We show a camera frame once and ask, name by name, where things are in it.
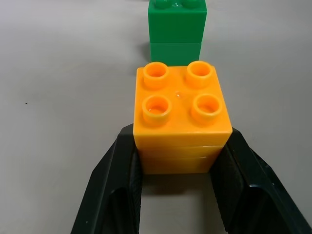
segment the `green stud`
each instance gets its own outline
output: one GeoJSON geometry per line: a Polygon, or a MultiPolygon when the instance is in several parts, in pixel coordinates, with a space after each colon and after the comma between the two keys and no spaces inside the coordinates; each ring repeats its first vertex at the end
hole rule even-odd
{"type": "Polygon", "coordinates": [[[200,0],[183,0],[182,4],[186,8],[193,9],[200,6],[200,0]]]}
{"type": "Polygon", "coordinates": [[[155,8],[166,9],[172,5],[172,0],[155,0],[155,8]]]}

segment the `white table surface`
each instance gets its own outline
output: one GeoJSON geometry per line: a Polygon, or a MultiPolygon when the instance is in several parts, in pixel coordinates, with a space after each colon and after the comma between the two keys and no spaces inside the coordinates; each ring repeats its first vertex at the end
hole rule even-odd
{"type": "MultiPolygon", "coordinates": [[[[233,126],[312,224],[312,1],[207,5],[200,58],[233,126]]],[[[70,233],[93,168],[133,121],[147,6],[0,0],[0,234],[70,233]]],[[[146,178],[141,213],[141,234],[224,233],[204,175],[146,178]]]]}

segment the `green duplo block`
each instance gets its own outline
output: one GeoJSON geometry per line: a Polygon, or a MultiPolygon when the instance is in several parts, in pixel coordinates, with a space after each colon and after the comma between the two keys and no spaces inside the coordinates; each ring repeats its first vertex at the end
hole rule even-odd
{"type": "Polygon", "coordinates": [[[201,43],[206,16],[205,0],[150,0],[150,42],[201,43]]]}
{"type": "Polygon", "coordinates": [[[201,43],[150,43],[152,62],[187,66],[199,60],[201,43]]]}

